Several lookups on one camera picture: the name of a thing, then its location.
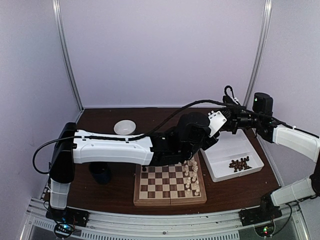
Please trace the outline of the white plastic compartment tray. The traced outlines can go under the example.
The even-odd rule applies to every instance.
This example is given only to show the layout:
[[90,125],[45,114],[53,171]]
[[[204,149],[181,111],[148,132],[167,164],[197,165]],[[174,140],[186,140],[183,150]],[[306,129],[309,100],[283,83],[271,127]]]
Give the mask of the white plastic compartment tray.
[[[200,152],[214,183],[256,173],[264,167],[263,161],[243,130],[238,130],[236,134],[222,131],[215,145]],[[240,160],[247,156],[250,169],[234,172],[233,168],[229,168],[232,160]]]

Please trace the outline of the wooden chess board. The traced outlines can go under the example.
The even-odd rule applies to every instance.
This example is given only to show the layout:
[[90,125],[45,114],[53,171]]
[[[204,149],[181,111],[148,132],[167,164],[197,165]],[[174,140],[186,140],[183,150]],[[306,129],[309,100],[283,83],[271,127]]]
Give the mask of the wooden chess board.
[[141,165],[135,168],[133,204],[135,206],[185,206],[204,204],[207,193],[203,179],[199,155],[194,158],[199,170],[197,172],[200,186],[199,197],[186,197],[183,177],[184,163],[166,166],[147,166],[146,171]]

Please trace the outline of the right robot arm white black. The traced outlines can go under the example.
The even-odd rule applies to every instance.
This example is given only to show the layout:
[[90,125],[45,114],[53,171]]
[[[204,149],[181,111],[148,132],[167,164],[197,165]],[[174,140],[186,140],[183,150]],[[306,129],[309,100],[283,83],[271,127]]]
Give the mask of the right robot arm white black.
[[320,138],[304,130],[289,126],[273,117],[273,98],[257,92],[249,110],[227,93],[222,101],[221,113],[226,117],[223,130],[235,133],[238,129],[255,129],[264,141],[286,148],[297,155],[313,161],[314,170],[309,176],[274,190],[261,198],[256,210],[259,220],[268,220],[276,209],[293,201],[317,198],[320,195]]

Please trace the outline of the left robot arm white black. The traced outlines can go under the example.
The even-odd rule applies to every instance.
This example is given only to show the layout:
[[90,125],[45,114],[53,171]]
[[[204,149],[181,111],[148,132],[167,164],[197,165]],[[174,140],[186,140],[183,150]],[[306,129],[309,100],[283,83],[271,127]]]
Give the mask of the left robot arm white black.
[[219,111],[209,115],[200,112],[184,114],[177,126],[165,132],[141,135],[112,135],[80,130],[68,122],[54,144],[49,175],[49,207],[61,222],[72,218],[67,207],[70,185],[75,178],[75,165],[91,162],[131,163],[162,167],[190,160],[199,149],[209,148],[218,140],[219,130],[227,122]]

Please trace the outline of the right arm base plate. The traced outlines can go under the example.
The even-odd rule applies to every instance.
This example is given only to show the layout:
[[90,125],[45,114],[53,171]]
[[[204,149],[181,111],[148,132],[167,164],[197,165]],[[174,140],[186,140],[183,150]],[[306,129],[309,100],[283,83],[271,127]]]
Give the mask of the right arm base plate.
[[242,209],[239,211],[239,218],[243,226],[256,225],[272,219],[280,218],[282,211],[279,207],[271,210],[263,210],[261,207]]

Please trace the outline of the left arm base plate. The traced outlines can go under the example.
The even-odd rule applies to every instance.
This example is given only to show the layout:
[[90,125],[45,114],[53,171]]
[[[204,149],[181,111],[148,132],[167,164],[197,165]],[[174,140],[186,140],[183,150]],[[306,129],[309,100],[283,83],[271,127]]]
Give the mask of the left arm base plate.
[[65,209],[50,208],[45,217],[73,226],[86,227],[89,215],[88,211],[66,207]]

